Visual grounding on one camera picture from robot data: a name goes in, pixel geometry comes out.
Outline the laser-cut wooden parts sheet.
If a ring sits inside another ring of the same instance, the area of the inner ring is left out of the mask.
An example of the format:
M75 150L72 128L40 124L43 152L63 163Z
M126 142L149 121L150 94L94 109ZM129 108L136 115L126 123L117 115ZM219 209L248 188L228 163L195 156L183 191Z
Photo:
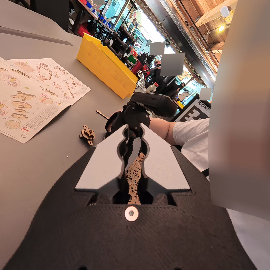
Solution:
M129 184L129 201L128 204L140 205L138 195L138 183L141 178L141 164L145 155L141 152L133 163L126 169L125 176Z

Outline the small round wooden model assembly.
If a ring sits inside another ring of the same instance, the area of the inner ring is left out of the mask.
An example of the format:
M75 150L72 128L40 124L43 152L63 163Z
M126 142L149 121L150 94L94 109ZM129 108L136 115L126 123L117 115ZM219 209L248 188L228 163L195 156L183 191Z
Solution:
M79 137L86 139L89 145L93 145L93 140L95 139L95 133L92 129L89 129L87 125L83 125L83 129Z

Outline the black dumbbell rack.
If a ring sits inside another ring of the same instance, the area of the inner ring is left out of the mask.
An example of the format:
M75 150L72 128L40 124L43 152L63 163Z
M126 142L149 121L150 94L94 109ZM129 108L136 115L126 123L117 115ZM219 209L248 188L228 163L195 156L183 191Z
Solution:
M108 39L105 39L103 42L103 46L108 47L110 51L117 56L118 59L120 59L124 64L126 64L128 56L124 55L130 54L131 46L135 44L135 37L126 31L124 25L121 25L119 30L120 35L118 34L118 32L114 32L112 34L112 45L110 45L110 41Z

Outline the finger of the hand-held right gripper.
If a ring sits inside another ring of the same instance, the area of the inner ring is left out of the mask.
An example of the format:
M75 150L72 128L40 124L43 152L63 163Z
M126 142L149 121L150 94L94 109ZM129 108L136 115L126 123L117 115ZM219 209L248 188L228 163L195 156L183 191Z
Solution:
M137 159L141 150L140 137L130 136L126 144L127 152L124 156L125 169L128 169L131 164Z

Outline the dark cabinet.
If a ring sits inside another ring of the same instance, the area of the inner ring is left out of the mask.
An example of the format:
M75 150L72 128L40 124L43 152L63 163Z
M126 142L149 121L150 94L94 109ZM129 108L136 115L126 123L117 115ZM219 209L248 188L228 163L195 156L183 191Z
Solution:
M31 0L32 11L56 22L66 32L69 28L69 0Z

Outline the person's right forearm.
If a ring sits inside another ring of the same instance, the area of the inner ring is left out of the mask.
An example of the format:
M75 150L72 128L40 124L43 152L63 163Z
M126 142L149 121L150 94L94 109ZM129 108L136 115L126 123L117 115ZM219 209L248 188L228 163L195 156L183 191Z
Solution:
M176 122L167 122L159 118L150 117L149 128L170 145L177 145L173 138L173 128Z

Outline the red container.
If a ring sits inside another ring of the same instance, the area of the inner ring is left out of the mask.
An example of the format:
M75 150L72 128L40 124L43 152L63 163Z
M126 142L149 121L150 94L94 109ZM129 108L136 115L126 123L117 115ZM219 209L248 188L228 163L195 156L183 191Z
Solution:
M141 61L140 59L138 59L137 62L134 64L134 66L131 68L131 72L134 75L137 75L137 73L141 70L143 65L144 65L144 61Z

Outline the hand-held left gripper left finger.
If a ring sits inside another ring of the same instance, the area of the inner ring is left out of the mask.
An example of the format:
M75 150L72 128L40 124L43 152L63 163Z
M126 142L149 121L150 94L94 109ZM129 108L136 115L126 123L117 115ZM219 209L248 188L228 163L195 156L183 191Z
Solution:
M129 126L125 124L97 145L75 187L77 191L119 191L119 179L124 173L123 156L127 151L128 133Z

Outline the black ceiling duct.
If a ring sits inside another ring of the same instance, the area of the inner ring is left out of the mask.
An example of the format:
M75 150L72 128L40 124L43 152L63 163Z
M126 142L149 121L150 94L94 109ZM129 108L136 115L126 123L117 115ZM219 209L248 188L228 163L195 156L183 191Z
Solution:
M208 54L192 37L192 31L184 23L184 16L179 12L178 7L175 7L171 1L146 0L144 2L179 49L185 52L187 60L203 82L208 87L214 87L216 77L214 67L207 59Z

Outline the printed instruction booklet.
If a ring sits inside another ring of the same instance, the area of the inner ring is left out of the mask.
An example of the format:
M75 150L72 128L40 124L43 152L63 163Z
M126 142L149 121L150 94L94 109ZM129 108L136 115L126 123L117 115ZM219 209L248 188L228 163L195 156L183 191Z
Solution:
M51 58L1 58L0 132L26 143L90 90Z

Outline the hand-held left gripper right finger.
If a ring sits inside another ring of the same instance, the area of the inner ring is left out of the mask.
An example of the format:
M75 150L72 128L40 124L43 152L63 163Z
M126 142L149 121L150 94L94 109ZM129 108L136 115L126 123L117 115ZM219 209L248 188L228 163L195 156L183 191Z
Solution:
M145 124L142 141L146 144L146 156L142 163L142 174L147 179L149 193L173 193L190 189L172 147Z

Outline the yellow plastic bin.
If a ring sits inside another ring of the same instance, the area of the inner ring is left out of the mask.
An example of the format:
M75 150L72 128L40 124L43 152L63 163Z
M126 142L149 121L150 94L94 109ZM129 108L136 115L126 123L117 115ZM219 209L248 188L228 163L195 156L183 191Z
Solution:
M133 94L138 78L99 39L84 33L77 60L122 99Z

